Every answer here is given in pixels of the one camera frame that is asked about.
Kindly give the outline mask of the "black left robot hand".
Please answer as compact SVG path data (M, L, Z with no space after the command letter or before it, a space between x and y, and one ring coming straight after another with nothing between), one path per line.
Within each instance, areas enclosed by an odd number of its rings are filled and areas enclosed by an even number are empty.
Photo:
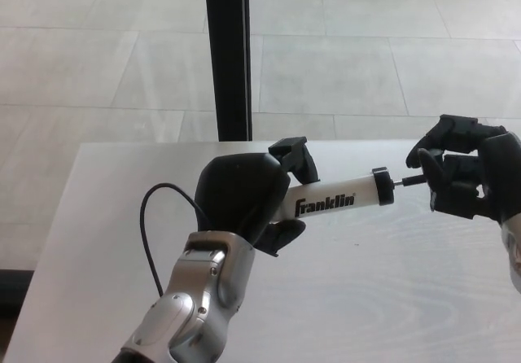
M274 216L282 205L292 173L302 184L318 181L307 138L284 138L266 153L223 155L203 169L195 191L198 230L227 231L255 249L276 257L297 239L306 224Z

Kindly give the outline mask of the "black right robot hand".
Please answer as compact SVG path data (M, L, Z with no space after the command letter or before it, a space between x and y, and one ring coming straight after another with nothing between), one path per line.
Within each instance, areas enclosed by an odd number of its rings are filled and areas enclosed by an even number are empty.
M431 210L502 225L520 214L520 140L476 118L440 116L409 152L431 192Z

